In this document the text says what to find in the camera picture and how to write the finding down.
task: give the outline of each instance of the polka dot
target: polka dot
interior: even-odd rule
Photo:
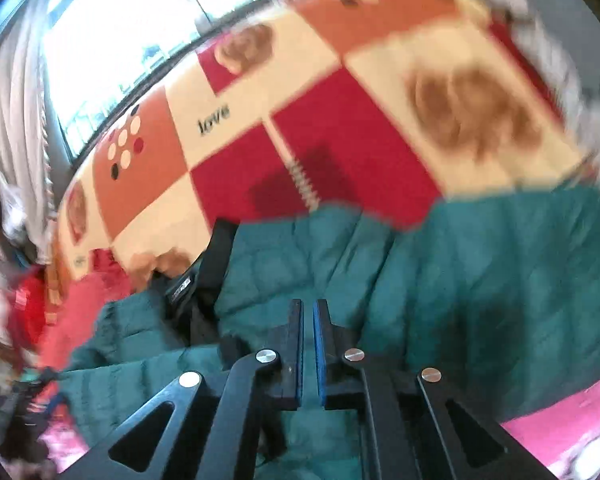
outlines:
[[[130,164],[131,152],[129,150],[125,150],[124,152],[122,152],[122,155],[120,155],[120,166],[122,166],[123,170],[126,170],[126,168],[128,168]]]
[[[131,135],[135,135],[138,133],[140,129],[140,117],[134,117],[134,120],[131,121]]]
[[[134,142],[134,153],[142,153],[142,150],[144,150],[144,140],[142,137],[138,137]]]

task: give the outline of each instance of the silver screw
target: silver screw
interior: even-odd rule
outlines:
[[[349,348],[349,350],[344,352],[344,358],[347,361],[357,363],[365,358],[365,353],[360,348]]]
[[[442,379],[442,373],[436,368],[425,368],[422,371],[422,378],[427,381],[427,383],[437,383]]]
[[[261,363],[270,363],[276,360],[276,353],[273,350],[264,349],[256,354],[256,359]]]
[[[193,388],[200,384],[200,374],[197,372],[184,372],[178,382],[183,388]]]

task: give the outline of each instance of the teal fabric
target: teal fabric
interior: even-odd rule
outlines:
[[[268,328],[286,322],[292,298],[306,307],[303,407],[285,414],[289,452],[256,477],[358,478],[354,414],[318,405],[312,303],[326,298],[332,321],[355,329],[366,352],[413,372],[440,368],[497,420],[545,408],[600,379],[600,192],[578,187],[439,203],[408,231],[343,206],[241,225],[216,303],[221,333],[256,349]],[[99,337],[96,330],[92,342]],[[115,343],[109,355],[126,345]],[[114,395],[102,386],[114,375],[110,367],[71,373],[100,373],[90,380],[100,389],[98,409],[113,409]],[[153,373],[146,368],[145,377]],[[124,390],[136,395],[134,380]],[[84,405],[84,389],[66,381],[62,389]],[[87,416],[78,420],[83,433],[85,424],[91,431]]]

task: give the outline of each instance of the red dot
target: red dot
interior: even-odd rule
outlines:
[[[142,152],[142,150],[144,150],[144,140],[142,140],[141,137],[139,137],[134,142],[134,152],[140,153]]]

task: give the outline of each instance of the brown flower print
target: brown flower print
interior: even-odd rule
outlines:
[[[273,29],[253,25],[230,35],[216,46],[216,61],[234,75],[262,65],[273,54]]]
[[[66,211],[69,231],[71,231],[71,238],[75,245],[87,232],[87,201],[80,181],[75,183],[69,193]]]
[[[421,70],[407,91],[423,130],[444,150],[468,149],[481,160],[502,144],[536,150],[542,141],[528,108],[481,68]]]

